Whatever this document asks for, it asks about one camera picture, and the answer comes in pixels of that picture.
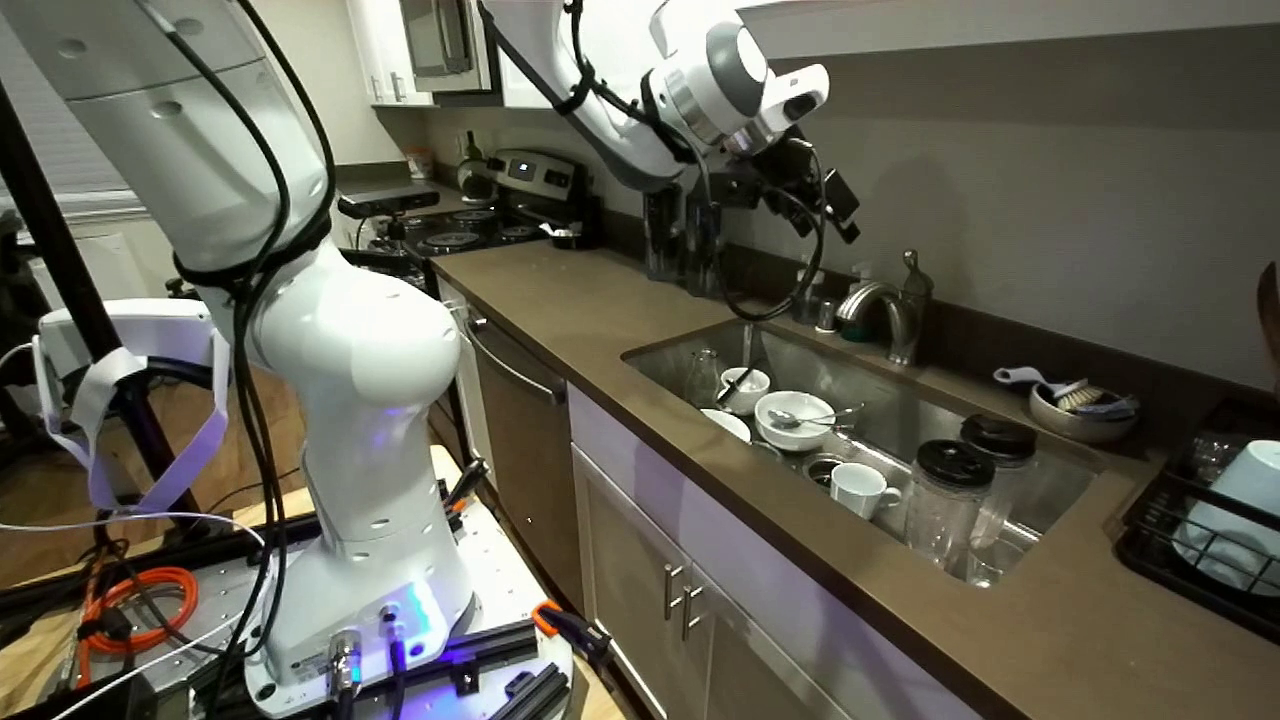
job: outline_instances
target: window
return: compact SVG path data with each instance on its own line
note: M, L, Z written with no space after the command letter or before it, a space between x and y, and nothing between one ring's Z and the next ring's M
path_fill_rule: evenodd
M142 209L112 158L87 138L70 103L47 87L30 46L0 15L0 84L38 147L63 213Z

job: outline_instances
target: dish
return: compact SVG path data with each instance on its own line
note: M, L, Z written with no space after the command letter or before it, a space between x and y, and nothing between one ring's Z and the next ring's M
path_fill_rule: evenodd
M716 396L724 396L749 367L724 367ZM751 367L738 391L724 400L727 410L751 415L755 400L773 389L769 371Z
M1091 391L1089 405L1063 405L1063 400L1051 400L1047 384L1034 389L1028 410L1038 422L1079 444L1113 444L1136 422L1136 400Z
M765 444L782 451L816 451L835 429L834 405L809 391L765 391L751 415Z
M1213 493L1253 503L1261 513L1280 507L1280 441L1253 441L1222 473ZM1195 571L1253 596L1280 596L1280 530L1238 516L1216 503L1192 503L1187 520L1173 530L1173 552Z
M727 410L720 410L720 407L705 407L705 415L707 415L711 422L720 422L727 434L751 444L751 429L749 429L742 415L727 415Z

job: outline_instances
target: brown countertop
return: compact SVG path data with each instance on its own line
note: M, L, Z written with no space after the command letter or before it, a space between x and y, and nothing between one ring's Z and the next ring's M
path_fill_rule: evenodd
M1113 556L1120 516L1151 469L1098 451L1105 473L1089 493L1013 574L975 592L821 493L796 493L783 469L727 430L707 441L695 407L621 359L727 321L724 302L657 284L609 250L552 242L443 254L437 269L975 713L1275 716L1280 647L1271 641ZM1020 410L1004 391L944 367L918 367L912 378L975 407Z

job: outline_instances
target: upper cabinet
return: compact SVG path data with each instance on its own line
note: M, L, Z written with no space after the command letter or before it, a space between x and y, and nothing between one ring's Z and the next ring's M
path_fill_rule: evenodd
M349 0L349 19L369 103L431 106L431 93L414 80L402 0Z
M769 61L1280 22L1275 0L743 0Z

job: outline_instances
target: faucet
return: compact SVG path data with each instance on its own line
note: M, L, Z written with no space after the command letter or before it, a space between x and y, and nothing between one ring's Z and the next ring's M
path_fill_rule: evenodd
M898 367L912 367L919 342L919 313L907 307L890 284L862 284L855 293L850 293L835 307L835 321L855 325L877 300L890 307L890 359Z

